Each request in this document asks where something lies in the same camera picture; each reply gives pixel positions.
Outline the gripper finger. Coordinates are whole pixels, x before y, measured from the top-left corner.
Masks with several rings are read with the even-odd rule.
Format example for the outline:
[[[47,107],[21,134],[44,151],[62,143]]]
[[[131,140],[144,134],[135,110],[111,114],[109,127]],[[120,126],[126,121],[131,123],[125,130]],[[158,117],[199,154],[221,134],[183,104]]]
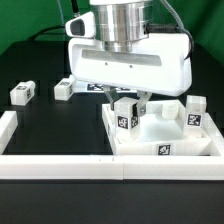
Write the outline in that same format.
[[[104,85],[103,91],[104,91],[107,99],[109,100],[110,108],[114,109],[114,103],[119,99],[119,95],[116,91],[116,88],[112,87],[112,86]]]
[[[139,100],[137,102],[137,115],[142,117],[146,114],[146,104],[152,96],[151,92],[138,91],[137,96]]]

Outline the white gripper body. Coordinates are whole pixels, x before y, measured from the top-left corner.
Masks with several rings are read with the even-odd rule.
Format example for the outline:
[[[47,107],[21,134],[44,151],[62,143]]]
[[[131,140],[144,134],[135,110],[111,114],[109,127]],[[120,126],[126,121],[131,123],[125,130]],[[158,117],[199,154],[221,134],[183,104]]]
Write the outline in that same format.
[[[91,12],[65,28],[71,73],[79,81],[167,96],[179,96],[191,86],[191,44],[185,33],[151,32],[131,42],[129,52],[112,52],[96,38]]]

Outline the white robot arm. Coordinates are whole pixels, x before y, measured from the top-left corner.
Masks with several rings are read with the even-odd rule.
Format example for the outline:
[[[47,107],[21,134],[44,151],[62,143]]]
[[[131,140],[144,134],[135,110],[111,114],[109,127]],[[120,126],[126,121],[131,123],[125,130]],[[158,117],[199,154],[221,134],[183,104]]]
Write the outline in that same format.
[[[153,93],[179,96],[192,83],[191,34],[180,20],[153,23],[152,7],[153,0],[90,0],[90,11],[65,25],[71,73],[101,84],[112,105],[117,87],[135,90],[136,116]]]

